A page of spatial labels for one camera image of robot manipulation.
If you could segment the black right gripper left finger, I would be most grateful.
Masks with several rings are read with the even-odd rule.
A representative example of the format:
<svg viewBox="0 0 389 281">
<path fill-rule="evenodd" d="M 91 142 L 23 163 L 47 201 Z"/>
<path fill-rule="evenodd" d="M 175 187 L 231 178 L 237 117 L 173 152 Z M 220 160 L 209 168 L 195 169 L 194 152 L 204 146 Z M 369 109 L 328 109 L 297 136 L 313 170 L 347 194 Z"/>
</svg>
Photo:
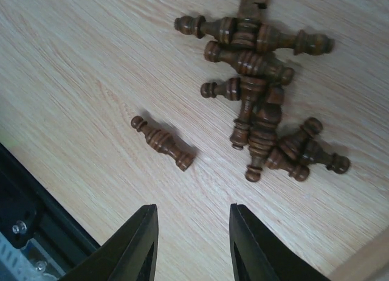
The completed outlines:
<svg viewBox="0 0 389 281">
<path fill-rule="evenodd" d="M 103 246 L 61 280 L 153 281 L 158 236 L 157 206 L 144 205 Z"/>
</svg>

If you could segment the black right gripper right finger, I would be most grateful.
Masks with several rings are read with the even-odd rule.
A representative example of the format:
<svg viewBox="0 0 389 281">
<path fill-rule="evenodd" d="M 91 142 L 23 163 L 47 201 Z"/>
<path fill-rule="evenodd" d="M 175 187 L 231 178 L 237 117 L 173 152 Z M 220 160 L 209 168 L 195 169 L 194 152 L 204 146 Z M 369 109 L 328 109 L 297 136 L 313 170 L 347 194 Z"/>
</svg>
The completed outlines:
<svg viewBox="0 0 389 281">
<path fill-rule="evenodd" d="M 229 235 L 235 280 L 329 280 L 292 252 L 243 204 L 230 206 Z"/>
</svg>

